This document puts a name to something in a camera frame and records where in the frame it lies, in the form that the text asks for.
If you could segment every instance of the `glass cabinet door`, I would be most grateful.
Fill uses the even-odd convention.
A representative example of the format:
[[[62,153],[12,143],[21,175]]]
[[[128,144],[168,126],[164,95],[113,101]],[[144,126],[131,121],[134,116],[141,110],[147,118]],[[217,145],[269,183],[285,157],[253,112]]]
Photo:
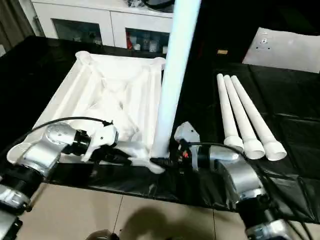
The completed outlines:
[[[47,38],[115,46],[110,11],[33,3]]]
[[[116,47],[166,53],[172,18],[115,11],[111,18]]]
[[[102,44],[99,24],[64,19],[52,19],[59,39]]]
[[[151,53],[167,53],[170,35],[168,32],[126,28],[125,33],[126,47],[128,49]]]

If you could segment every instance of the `white tray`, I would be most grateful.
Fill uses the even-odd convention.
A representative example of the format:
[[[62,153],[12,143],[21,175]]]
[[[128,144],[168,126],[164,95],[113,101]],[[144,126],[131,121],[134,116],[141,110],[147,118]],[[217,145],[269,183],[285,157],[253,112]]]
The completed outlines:
[[[161,96],[161,71],[166,60],[90,54],[79,51],[76,62],[51,98],[34,127],[64,117],[86,116],[113,120],[120,141],[139,142],[150,151],[157,124]],[[101,123],[74,120],[68,123],[92,134]],[[41,139],[44,128],[27,136],[7,154],[16,160],[32,143]],[[62,155],[60,162],[79,161]]]

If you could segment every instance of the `floor tile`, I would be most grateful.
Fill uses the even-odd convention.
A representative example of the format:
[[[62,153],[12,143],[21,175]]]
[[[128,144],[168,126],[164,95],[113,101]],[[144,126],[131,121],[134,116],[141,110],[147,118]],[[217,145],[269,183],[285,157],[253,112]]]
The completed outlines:
[[[213,240],[213,210],[123,196],[114,232],[121,240]]]
[[[113,231],[122,195],[48,185],[31,212],[21,216],[18,240],[85,240]]]
[[[297,221],[292,221],[293,225],[297,228],[297,230],[305,237],[305,239],[308,239],[307,234],[301,224]],[[307,228],[309,229],[312,237],[314,240],[320,240],[320,225],[319,224],[306,224]],[[294,240],[300,240],[299,236],[290,228],[290,232],[294,238]]]
[[[214,210],[215,240],[248,240],[238,213]]]
[[[293,225],[302,233],[306,238],[307,235],[304,232],[299,222],[293,221]],[[238,213],[227,211],[214,211],[214,224],[215,224],[215,240],[248,240],[245,234],[245,225],[243,224]],[[320,240],[320,225],[306,224],[311,232],[314,240]],[[294,240],[300,240],[299,236],[289,227],[289,231]]]
[[[0,44],[0,57],[6,54],[6,50],[3,45]]]

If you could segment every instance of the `white pvc pipe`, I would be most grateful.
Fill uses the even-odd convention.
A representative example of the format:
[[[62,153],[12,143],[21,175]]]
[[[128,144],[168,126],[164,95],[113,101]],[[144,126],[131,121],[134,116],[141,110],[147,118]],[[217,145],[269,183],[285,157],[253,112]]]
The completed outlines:
[[[238,135],[238,130],[236,127],[234,115],[232,113],[231,105],[228,98],[228,93],[224,81],[224,76],[219,73],[216,76],[216,81],[218,85],[219,91],[219,99],[220,99],[220,107],[221,107],[221,115],[222,115],[222,123],[224,130],[224,144],[237,148],[241,152],[244,151],[244,143],[242,139]]]
[[[265,149],[256,137],[230,76],[225,75],[223,79],[243,140],[244,153],[249,159],[260,159],[265,155]]]
[[[241,85],[237,76],[232,76],[231,81],[242,102],[242,105],[246,113],[248,114],[255,128],[255,131],[257,132],[263,144],[267,159],[269,159],[270,161],[277,161],[283,159],[287,155],[284,146],[282,146],[282,144],[276,140],[276,138],[270,131],[269,127],[267,126],[266,122],[257,110],[256,106],[248,96],[246,90]]]
[[[162,81],[152,157],[166,157],[201,0],[176,0]]]

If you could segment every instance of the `black tablecloth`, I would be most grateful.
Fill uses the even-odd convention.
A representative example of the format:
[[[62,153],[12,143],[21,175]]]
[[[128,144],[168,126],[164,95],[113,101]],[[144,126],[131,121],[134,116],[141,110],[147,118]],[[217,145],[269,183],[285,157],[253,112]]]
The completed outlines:
[[[158,54],[65,40],[29,37],[0,58],[2,146],[30,129],[67,75],[78,51],[126,57]],[[320,223],[320,81],[308,72],[246,64],[189,61],[174,128],[189,121],[202,141],[224,140],[217,73],[237,75],[268,126],[288,152],[280,161],[256,162],[301,217]],[[156,175],[145,167],[59,163],[51,183],[228,210],[221,176],[201,169]],[[292,213],[278,200],[288,217]]]

